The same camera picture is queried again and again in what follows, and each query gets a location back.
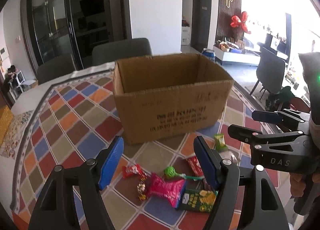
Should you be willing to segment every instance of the person's hand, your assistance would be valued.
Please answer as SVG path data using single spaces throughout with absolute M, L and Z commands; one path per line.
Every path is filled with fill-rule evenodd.
M 303 191 L 306 188 L 306 183 L 302 180 L 302 174 L 290 173 L 291 194 L 294 197 L 302 197 Z M 320 172 L 316 172 L 312 176 L 314 183 L 320 183 Z

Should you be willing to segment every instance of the slatted wood panel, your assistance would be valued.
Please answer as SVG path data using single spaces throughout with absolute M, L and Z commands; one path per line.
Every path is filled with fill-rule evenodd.
M 233 0 L 229 8 L 227 7 L 227 0 L 219 0 L 216 41 L 232 36 L 230 23 L 233 15 L 241 15 L 241 0 Z

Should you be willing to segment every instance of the dark green snack bag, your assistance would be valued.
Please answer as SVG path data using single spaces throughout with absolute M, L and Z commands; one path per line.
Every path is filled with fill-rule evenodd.
M 210 213 L 216 200 L 212 191 L 186 189 L 180 199 L 178 210 Z

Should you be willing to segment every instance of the pink snack package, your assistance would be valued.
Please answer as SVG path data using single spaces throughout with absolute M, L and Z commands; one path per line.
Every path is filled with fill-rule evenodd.
M 174 182 L 164 182 L 157 174 L 151 174 L 151 186 L 148 189 L 148 196 L 156 195 L 167 198 L 172 207 L 178 208 L 181 195 L 186 188 L 187 181 L 181 179 Z

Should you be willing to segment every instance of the chair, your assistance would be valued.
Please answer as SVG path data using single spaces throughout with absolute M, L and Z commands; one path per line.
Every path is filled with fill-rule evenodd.
M 94 47 L 92 65 L 98 66 L 122 58 L 152 55 L 149 40 L 135 38 L 105 43 Z
M 254 90 L 257 88 L 259 82 L 262 83 L 263 88 L 260 91 L 264 89 L 263 94 L 266 90 L 269 93 L 278 93 L 281 90 L 284 70 L 285 61 L 266 48 L 262 48 L 260 62 L 256 71 L 258 81 L 254 85 L 250 95 L 252 95 Z
M 38 68 L 38 84 L 42 84 L 55 78 L 76 71 L 75 63 L 71 54 L 55 57 Z

